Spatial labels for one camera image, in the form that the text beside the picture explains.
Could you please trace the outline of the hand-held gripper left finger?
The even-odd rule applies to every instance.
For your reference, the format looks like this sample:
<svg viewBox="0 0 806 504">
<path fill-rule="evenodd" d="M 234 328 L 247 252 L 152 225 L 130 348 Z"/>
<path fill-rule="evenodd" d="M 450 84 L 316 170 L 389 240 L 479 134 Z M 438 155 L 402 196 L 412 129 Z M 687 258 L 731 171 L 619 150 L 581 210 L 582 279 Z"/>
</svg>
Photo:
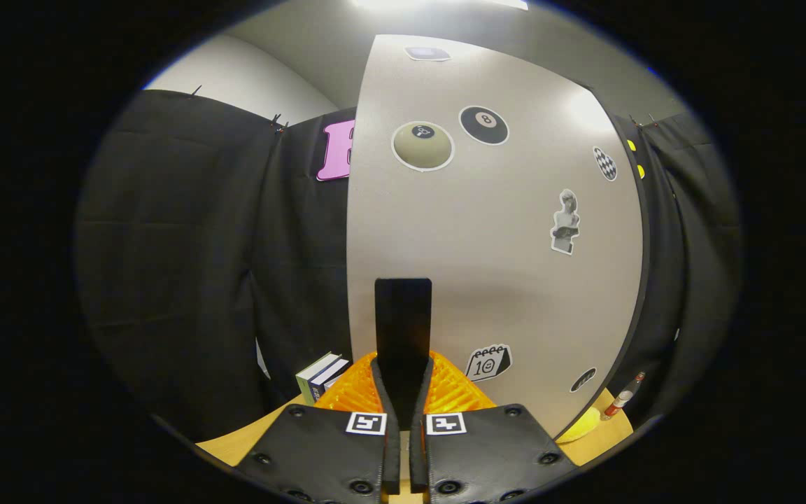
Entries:
<svg viewBox="0 0 806 504">
<path fill-rule="evenodd" d="M 288 405 L 237 472 L 303 503 L 387 503 L 400 492 L 400 423 L 376 352 L 314 405 Z"/>
</svg>

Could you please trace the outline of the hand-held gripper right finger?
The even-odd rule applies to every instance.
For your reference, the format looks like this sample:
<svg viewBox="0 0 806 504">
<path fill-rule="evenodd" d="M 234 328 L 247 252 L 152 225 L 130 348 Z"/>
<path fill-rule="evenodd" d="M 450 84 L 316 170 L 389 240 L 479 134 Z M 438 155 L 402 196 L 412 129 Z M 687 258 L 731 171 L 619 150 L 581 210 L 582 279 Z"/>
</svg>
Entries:
<svg viewBox="0 0 806 504">
<path fill-rule="evenodd" d="M 496 405 L 431 351 L 410 422 L 410 490 L 425 503 L 505 503 L 578 472 L 522 404 Z"/>
</svg>

